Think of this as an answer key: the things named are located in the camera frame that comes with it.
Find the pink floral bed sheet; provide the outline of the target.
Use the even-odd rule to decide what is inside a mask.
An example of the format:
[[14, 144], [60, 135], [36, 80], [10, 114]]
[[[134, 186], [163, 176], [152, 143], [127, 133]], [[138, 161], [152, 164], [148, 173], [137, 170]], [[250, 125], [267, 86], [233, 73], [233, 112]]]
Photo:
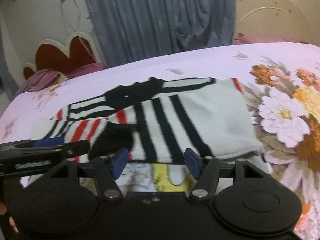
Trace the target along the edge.
[[84, 75], [19, 95], [1, 116], [1, 142], [35, 138], [39, 118], [60, 120], [63, 107], [150, 77], [236, 78], [247, 100], [272, 176], [303, 204], [295, 233], [319, 239], [319, 48], [258, 43], [178, 53]]

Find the red heart shaped headboard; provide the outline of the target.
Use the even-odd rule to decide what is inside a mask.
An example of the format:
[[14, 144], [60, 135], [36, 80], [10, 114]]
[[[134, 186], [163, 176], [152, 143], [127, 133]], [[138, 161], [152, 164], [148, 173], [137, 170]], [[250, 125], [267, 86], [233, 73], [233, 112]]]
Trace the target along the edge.
[[65, 45], [52, 39], [41, 41], [33, 63], [25, 63], [23, 76], [28, 79], [43, 69], [69, 74], [95, 62], [101, 62], [95, 42], [87, 33], [77, 31], [69, 36]]

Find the pink bedding on far bed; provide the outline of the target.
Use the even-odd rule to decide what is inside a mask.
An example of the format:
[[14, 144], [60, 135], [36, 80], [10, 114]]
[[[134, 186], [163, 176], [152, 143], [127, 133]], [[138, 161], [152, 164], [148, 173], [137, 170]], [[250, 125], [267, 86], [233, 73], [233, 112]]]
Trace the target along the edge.
[[307, 42], [296, 40], [296, 39], [268, 37], [268, 36], [252, 36], [252, 35], [245, 35], [243, 33], [238, 33], [233, 40], [233, 44], [276, 43], [276, 42], [292, 42], [292, 43], [307, 44]]

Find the blue grey curtain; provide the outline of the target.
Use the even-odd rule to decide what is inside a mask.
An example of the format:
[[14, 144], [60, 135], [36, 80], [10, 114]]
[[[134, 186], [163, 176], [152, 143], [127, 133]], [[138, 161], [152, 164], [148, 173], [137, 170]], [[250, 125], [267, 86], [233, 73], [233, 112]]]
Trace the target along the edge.
[[86, 0], [110, 67], [232, 44], [236, 0]]

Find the striped knit child sweater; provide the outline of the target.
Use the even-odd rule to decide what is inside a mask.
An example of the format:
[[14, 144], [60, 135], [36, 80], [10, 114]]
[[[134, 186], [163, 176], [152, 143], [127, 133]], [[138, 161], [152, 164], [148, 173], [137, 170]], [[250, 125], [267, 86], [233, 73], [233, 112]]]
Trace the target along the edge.
[[203, 158], [247, 160], [267, 169], [235, 78], [152, 77], [118, 86], [65, 106], [50, 119], [36, 120], [31, 137], [87, 140], [91, 149], [79, 159], [82, 163], [126, 148], [130, 162], [118, 182], [126, 191], [189, 191], [193, 179], [184, 166], [188, 148]]

